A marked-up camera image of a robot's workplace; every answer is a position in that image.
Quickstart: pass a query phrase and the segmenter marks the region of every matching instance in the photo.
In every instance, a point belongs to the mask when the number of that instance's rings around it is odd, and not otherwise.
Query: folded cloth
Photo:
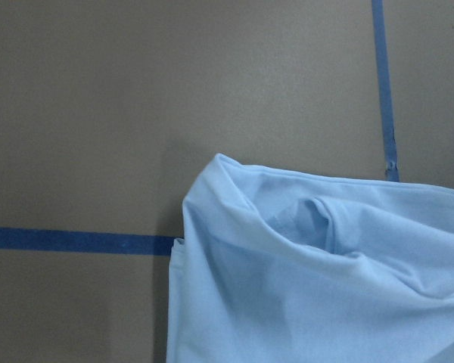
[[[244,166],[183,201],[168,363],[454,363],[454,190]]]

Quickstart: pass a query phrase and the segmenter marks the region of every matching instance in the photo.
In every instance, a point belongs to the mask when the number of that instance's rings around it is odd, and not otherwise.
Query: blue fabric
[[[243,166],[183,202],[169,363],[454,363],[454,190]]]

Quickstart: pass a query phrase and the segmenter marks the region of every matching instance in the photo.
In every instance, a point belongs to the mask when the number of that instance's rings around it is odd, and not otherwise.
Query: light blue shirt
[[[243,166],[183,202],[168,363],[454,363],[454,190]]]

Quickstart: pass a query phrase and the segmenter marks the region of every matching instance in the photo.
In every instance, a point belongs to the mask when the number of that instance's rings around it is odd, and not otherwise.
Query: gray floor
[[[454,1],[385,6],[401,179],[454,188]],[[181,235],[216,152],[383,179],[370,2],[0,2],[0,227]],[[0,362],[164,361],[167,264],[0,250]]]

